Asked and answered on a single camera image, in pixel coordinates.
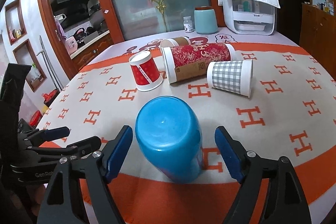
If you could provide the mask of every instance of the blue cup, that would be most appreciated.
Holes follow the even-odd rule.
[[[135,135],[148,161],[173,182],[191,182],[201,172],[201,127],[183,100],[162,96],[149,101],[138,114]]]
[[[215,10],[212,7],[198,7],[194,11],[195,30],[199,34],[218,32]]]

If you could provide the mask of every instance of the blue gripper pad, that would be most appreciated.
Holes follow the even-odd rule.
[[[215,142],[231,177],[242,183],[244,175],[241,171],[241,160],[219,128],[215,131]]]
[[[70,129],[67,127],[59,127],[54,129],[49,129],[44,131],[41,136],[42,140],[45,142],[50,142],[53,140],[58,140],[61,138],[68,137],[70,135]]]
[[[118,176],[121,166],[123,165],[133,140],[132,128],[130,126],[123,126],[114,140],[117,144],[106,162],[105,178],[108,183]]]

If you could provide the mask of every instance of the cup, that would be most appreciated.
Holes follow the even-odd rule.
[[[151,52],[138,52],[129,59],[136,88],[140,91],[149,91],[162,84],[163,78],[159,73]]]
[[[198,7],[194,11],[195,30],[198,34],[218,32],[215,10],[212,7]]]
[[[211,62],[207,71],[209,87],[250,98],[253,61]]]
[[[200,174],[201,127],[183,100],[162,96],[149,101],[136,118],[135,135],[146,159],[173,182],[189,183]]]
[[[190,39],[188,37],[163,39],[160,43],[160,50],[162,53],[162,49],[165,47],[186,46],[186,45],[191,45]]]
[[[224,43],[165,47],[162,57],[169,84],[206,75],[210,62],[236,60],[235,49]]]

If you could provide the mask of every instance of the table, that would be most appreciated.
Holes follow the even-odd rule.
[[[134,136],[121,173],[109,185],[128,223],[222,222],[239,184],[218,155],[214,131],[219,125],[261,157],[290,158],[309,203],[312,222],[320,223],[336,202],[335,81],[304,49],[279,33],[237,35],[223,28],[215,35],[189,33],[189,37],[193,43],[229,42],[241,59],[252,59],[251,98],[209,89],[206,77],[169,85],[159,41],[182,35],[186,33],[152,35],[106,49],[70,81],[41,119],[39,128],[71,129],[68,138],[46,145],[65,147],[94,135],[104,145],[124,124],[134,129],[138,111],[150,99],[177,96],[199,119],[205,170],[190,184],[173,184],[144,158]],[[148,48],[164,82],[150,92],[140,92],[135,88],[128,59],[132,53]],[[266,189],[264,181],[252,223],[258,223]],[[85,183],[82,191],[90,221],[96,223]]]

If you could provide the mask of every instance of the qr code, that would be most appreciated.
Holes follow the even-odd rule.
[[[198,69],[199,70],[203,70],[203,69],[206,69],[207,68],[207,65],[205,62],[201,62],[201,63],[198,63]]]

